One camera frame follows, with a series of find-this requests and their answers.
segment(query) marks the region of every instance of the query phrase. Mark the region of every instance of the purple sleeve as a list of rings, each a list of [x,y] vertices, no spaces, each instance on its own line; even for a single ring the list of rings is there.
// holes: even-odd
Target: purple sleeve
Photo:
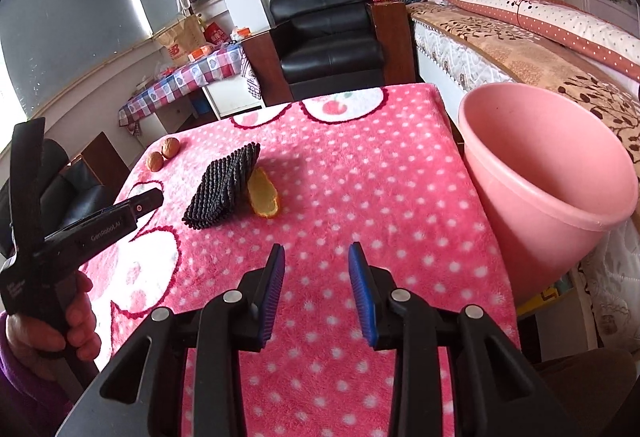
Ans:
[[[40,379],[15,359],[6,339],[4,312],[0,313],[0,392],[3,399],[15,401],[42,437],[55,434],[72,406],[58,384]]]

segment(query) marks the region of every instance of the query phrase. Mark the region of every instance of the pink bucket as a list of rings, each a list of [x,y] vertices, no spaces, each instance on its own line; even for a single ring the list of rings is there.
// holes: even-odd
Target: pink bucket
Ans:
[[[636,208],[638,179],[625,148],[560,94],[483,85],[462,99],[458,122],[516,305],[560,278]]]

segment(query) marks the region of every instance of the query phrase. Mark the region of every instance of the wooden armrest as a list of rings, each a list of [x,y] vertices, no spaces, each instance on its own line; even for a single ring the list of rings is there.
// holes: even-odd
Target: wooden armrest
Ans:
[[[266,106],[290,103],[293,95],[282,74],[280,58],[273,44],[271,32],[265,31],[242,40],[242,49],[254,68],[260,94]]]
[[[402,2],[372,2],[369,9],[385,55],[385,85],[415,83],[414,43],[406,6]]]

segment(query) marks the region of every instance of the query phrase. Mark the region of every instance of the black chair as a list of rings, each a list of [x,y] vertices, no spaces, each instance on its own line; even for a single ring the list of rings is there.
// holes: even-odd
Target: black chair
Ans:
[[[271,0],[271,30],[294,99],[385,84],[372,0]]]
[[[38,193],[45,235],[113,205],[116,199],[82,160],[69,164],[65,150],[53,140],[44,140],[42,145]],[[0,189],[0,253],[9,258],[13,250],[7,180]]]

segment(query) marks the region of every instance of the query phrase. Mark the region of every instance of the red bag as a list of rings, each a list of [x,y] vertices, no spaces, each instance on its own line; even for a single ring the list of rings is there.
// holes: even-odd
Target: red bag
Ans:
[[[231,37],[215,22],[211,22],[204,30],[204,38],[213,44],[214,49],[220,49],[223,43],[231,42]]]

